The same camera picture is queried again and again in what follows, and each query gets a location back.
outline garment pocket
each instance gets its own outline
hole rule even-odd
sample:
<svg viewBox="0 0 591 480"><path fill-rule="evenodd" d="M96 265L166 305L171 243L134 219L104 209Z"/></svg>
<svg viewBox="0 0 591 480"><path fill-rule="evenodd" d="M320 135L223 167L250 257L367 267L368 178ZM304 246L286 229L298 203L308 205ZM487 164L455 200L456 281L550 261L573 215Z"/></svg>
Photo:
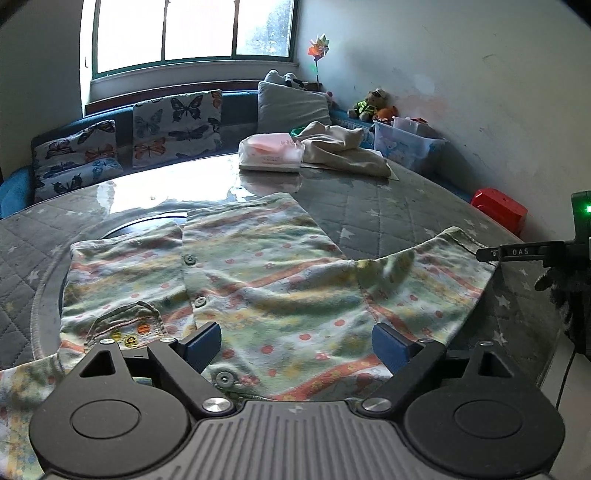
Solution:
<svg viewBox="0 0 591 480"><path fill-rule="evenodd" d="M139 348L166 336L160 312L138 301L98 317L90 326L84 342L85 351L102 339L110 338L122 349Z"/></svg>

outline plastic bag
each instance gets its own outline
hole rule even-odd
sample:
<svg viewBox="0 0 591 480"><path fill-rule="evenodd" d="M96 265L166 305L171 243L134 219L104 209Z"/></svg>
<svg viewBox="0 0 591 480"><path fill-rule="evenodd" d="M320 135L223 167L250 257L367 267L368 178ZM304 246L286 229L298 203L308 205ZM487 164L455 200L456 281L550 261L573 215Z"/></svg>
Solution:
<svg viewBox="0 0 591 480"><path fill-rule="evenodd" d="M304 145L289 134L258 134L245 138L238 147L242 170L298 172Z"/></svg>

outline red box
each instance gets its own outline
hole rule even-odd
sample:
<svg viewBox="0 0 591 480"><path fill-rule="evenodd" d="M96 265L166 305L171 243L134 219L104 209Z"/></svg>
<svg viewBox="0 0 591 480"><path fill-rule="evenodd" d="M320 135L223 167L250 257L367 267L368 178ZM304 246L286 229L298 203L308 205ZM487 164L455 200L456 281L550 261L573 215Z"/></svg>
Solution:
<svg viewBox="0 0 591 480"><path fill-rule="evenodd" d="M527 208L496 189L478 190L471 205L487 214L516 236L521 235L527 217Z"/></svg>

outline window frame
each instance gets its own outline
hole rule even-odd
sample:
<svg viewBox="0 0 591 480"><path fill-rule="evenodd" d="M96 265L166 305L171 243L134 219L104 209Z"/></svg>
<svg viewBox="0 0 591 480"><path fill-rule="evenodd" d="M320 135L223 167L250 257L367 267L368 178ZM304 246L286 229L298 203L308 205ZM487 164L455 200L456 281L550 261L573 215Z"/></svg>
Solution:
<svg viewBox="0 0 591 480"><path fill-rule="evenodd" d="M165 65L175 65L179 63L199 63L202 61L240 61L240 60L264 60L264 61L277 61L277 62L293 62L295 54L296 54L296 32L297 32L297 21L298 21L298 13L299 13L299 4L300 0L293 0L294 8L293 8L293 15L291 17L291 26L290 26L290 45L289 45L289 54L287 57L278 57L273 55L238 55L236 53L238 49L238 11L240 8L240 0L234 0L235 10L234 10L234 29L232 34L232 54L226 57L191 57L185 59L175 59L175 60L166 60L165 59L165 35L166 35L166 15L168 12L168 4L170 0L164 0L164 22L162 26L162 48L161 48L161 57L160 60L151 61L148 63L140 63L137 65L130 65L128 67L121 67L115 70L108 70L107 72L98 72L98 57L97 57L97 44L98 44L98 37L99 37L99 14L100 14L100 2L101 0L96 0L95 2L95 17L93 20L92 25L92 79L98 79L102 77L107 77L109 75L115 75L117 73L123 72L132 72L133 70L145 69L149 67L161 67Z"/></svg>

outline baby clothing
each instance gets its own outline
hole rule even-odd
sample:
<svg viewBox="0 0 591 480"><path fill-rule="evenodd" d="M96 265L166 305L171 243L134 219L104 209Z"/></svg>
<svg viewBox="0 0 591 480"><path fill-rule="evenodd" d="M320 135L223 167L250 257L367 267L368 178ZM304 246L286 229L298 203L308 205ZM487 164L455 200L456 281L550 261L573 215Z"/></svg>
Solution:
<svg viewBox="0 0 591 480"><path fill-rule="evenodd" d="M0 476L36 478L33 411L103 338L122 349L183 338L209 321L222 348L202 373L235 398L363 397L391 375L371 331L449 343L494 266L459 228L377 260L347 260L291 196L190 212L72 245L58 352L0 372Z"/></svg>

